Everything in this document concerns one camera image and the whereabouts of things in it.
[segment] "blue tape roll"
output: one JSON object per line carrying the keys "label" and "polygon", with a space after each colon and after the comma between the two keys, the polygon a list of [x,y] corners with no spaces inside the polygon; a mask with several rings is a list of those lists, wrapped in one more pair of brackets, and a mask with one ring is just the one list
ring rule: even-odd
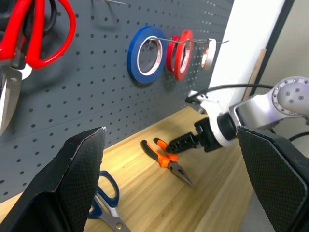
{"label": "blue tape roll", "polygon": [[161,29],[154,26],[145,26],[135,34],[131,41],[127,56],[127,70],[130,76],[141,84],[148,84],[156,80],[163,71],[166,60],[167,42],[156,40],[158,46],[156,62],[148,72],[142,73],[139,68],[139,52],[143,43],[145,43],[145,40],[149,37],[165,39],[165,35]]}

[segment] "white wall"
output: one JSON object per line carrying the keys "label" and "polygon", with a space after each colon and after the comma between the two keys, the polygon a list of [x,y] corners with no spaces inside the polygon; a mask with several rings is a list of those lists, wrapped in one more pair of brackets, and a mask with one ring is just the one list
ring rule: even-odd
{"label": "white wall", "polygon": [[[211,78],[211,86],[248,83],[255,61],[265,48],[284,0],[235,0],[223,44]],[[245,89],[209,93],[223,109],[239,102]]]}
{"label": "white wall", "polygon": [[[309,1],[295,0],[275,48],[268,61],[261,84],[274,85],[290,76],[309,77]],[[286,138],[309,131],[304,119],[286,119],[275,127],[275,132]],[[309,157],[309,136],[293,142]]]}

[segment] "black cord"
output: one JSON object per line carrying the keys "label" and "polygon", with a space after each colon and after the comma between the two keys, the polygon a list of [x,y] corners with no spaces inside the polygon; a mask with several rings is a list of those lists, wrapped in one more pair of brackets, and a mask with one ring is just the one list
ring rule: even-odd
{"label": "black cord", "polygon": [[216,90],[220,90],[220,89],[225,89],[225,88],[239,88],[239,87],[259,87],[259,88],[269,88],[269,89],[273,89],[273,86],[269,86],[269,85],[262,85],[262,84],[234,84],[234,85],[222,85],[222,86],[215,86],[215,87],[211,87],[208,89],[204,89],[202,91],[199,91],[196,94],[193,94],[190,97],[187,97],[185,99],[186,103],[194,103],[197,100],[195,99],[196,96],[200,95],[200,94],[206,94],[212,91],[216,91]]}
{"label": "black cord", "polygon": [[298,139],[298,138],[300,138],[300,137],[307,136],[307,135],[309,135],[309,131],[296,134],[296,135],[292,136],[291,138],[289,138],[289,140],[290,140],[290,142],[292,142],[292,141],[294,141],[295,139]]}

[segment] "pegboard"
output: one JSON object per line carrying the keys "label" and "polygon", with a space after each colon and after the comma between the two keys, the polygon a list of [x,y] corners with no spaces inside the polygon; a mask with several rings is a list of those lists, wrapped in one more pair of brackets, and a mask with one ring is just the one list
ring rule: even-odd
{"label": "pegboard", "polygon": [[[190,29],[196,39],[222,41],[233,6],[233,0],[70,3],[77,20],[71,46],[56,62],[23,80],[14,117],[0,137],[0,202],[22,192],[69,137],[106,126],[109,147],[184,108],[191,89],[209,85],[214,65],[209,71],[200,66],[205,45],[195,45],[183,81],[165,69],[152,84],[139,85],[127,72],[130,42],[146,25],[161,28],[167,38]],[[42,57],[55,52],[68,32],[69,19],[58,2],[57,9],[55,27],[43,40]],[[143,48],[143,70],[151,66],[154,52]]]}

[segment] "wooden table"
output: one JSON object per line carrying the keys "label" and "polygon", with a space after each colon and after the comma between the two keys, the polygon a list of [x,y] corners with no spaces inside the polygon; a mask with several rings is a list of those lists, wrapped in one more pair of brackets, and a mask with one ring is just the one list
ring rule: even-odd
{"label": "wooden table", "polygon": [[[158,137],[170,141],[189,131],[205,116],[185,108],[106,149],[101,170],[107,170],[120,188],[119,212],[133,232],[237,232],[246,212],[252,187],[240,148],[205,153],[191,149],[179,155],[194,186],[170,170],[160,168],[140,147],[140,141]],[[108,181],[99,185],[112,196]],[[4,219],[17,195],[0,204]],[[88,220],[85,232],[112,231],[101,220]]]}

